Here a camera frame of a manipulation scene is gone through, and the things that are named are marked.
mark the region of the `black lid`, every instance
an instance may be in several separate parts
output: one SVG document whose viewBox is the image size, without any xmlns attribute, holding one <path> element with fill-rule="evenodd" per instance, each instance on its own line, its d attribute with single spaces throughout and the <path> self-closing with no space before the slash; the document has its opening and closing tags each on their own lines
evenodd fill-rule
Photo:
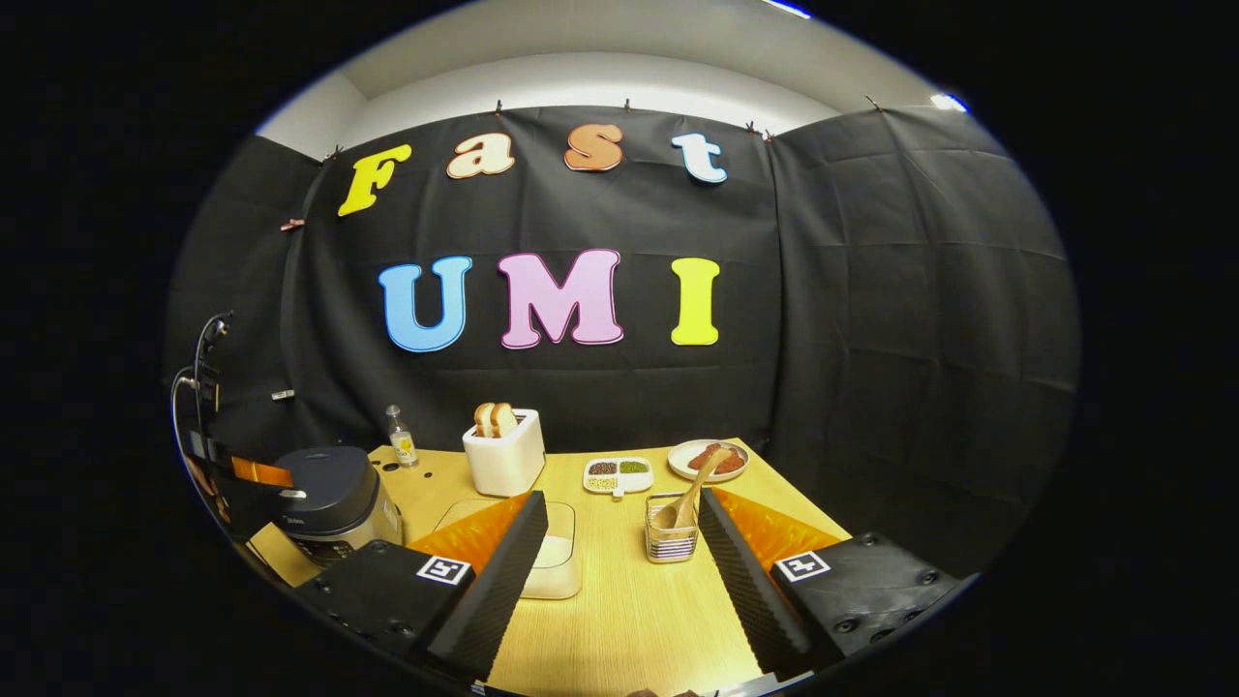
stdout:
<svg viewBox="0 0 1239 697">
<path fill-rule="evenodd" d="M 289 453 L 275 467 L 292 473 L 305 499 L 284 499 L 275 524 L 289 532 L 325 535 L 343 531 L 366 517 L 374 504 L 379 474 L 361 448 L 309 448 Z"/>
</svg>

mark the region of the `utensil holder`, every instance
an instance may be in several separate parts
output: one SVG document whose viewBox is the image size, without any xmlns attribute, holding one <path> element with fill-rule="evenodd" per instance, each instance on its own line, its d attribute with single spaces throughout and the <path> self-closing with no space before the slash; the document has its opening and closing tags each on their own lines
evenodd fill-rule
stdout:
<svg viewBox="0 0 1239 697">
<path fill-rule="evenodd" d="M 646 498 L 646 558 L 655 565 L 685 562 L 693 557 L 698 541 L 698 510 L 693 506 L 693 525 L 663 530 L 650 525 L 658 511 L 683 496 L 684 493 L 650 494 Z"/>
</svg>

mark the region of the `bread slice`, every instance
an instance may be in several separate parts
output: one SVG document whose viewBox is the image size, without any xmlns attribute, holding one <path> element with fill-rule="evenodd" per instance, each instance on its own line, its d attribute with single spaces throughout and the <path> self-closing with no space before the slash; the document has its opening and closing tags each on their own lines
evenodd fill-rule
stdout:
<svg viewBox="0 0 1239 697">
<path fill-rule="evenodd" d="M 499 402 L 491 411 L 491 426 L 494 427 L 494 437 L 504 438 L 512 436 L 517 430 L 517 415 L 512 411 L 512 405 Z"/>
<path fill-rule="evenodd" d="M 491 412 L 494 411 L 494 402 L 486 402 L 473 410 L 473 423 L 477 430 L 473 436 L 478 438 L 494 438 L 494 426 L 491 423 Z"/>
</svg>

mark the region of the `wooden spatula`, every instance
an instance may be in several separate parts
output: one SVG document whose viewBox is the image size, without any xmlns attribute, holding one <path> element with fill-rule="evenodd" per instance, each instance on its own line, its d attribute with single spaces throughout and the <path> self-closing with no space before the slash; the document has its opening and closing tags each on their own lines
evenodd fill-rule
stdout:
<svg viewBox="0 0 1239 697">
<path fill-rule="evenodd" d="M 652 525 L 662 530 L 672 530 L 693 525 L 693 504 L 696 503 L 696 496 L 698 493 L 701 491 L 701 485 L 705 484 L 705 480 L 709 479 L 711 474 L 714 474 L 715 468 L 722 464 L 722 462 L 731 457 L 732 453 L 733 451 L 726 446 L 711 453 L 710 458 L 701 464 L 701 469 L 698 470 L 698 477 L 693 480 L 693 487 L 690 487 L 689 490 L 673 504 L 654 514 L 654 521 Z"/>
</svg>

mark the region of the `white ceiling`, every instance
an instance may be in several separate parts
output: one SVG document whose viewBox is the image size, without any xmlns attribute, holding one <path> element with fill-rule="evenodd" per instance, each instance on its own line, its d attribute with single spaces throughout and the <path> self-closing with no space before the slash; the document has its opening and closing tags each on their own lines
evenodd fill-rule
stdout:
<svg viewBox="0 0 1239 697">
<path fill-rule="evenodd" d="M 367 99 L 449 71 L 540 53 L 644 53 L 716 66 L 841 113 L 939 92 L 880 51 L 761 0 L 478 0 L 416 25 L 341 72 Z"/>
</svg>

